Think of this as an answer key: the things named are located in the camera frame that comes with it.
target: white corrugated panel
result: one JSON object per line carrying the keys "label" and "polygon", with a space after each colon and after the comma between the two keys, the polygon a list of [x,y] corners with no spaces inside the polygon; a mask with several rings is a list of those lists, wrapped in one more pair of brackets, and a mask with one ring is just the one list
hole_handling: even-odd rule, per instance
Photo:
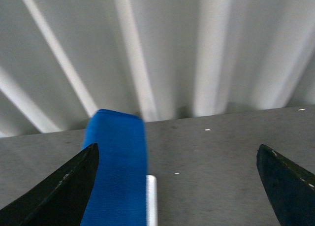
{"label": "white corrugated panel", "polygon": [[0,0],[0,136],[315,104],[315,0]]}

